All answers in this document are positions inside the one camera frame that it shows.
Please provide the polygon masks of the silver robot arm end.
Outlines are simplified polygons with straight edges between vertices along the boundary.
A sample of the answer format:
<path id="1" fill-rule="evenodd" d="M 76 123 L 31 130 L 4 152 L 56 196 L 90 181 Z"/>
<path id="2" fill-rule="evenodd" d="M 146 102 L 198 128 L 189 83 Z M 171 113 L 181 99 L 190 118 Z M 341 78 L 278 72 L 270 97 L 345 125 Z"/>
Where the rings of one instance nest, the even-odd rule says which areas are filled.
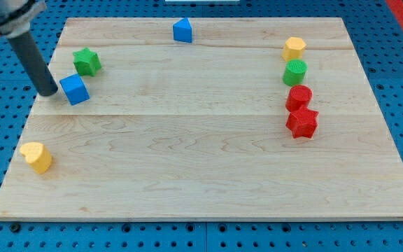
<path id="1" fill-rule="evenodd" d="M 30 22 L 47 8 L 45 1 L 0 0 L 0 35 L 14 38 L 30 29 Z"/>

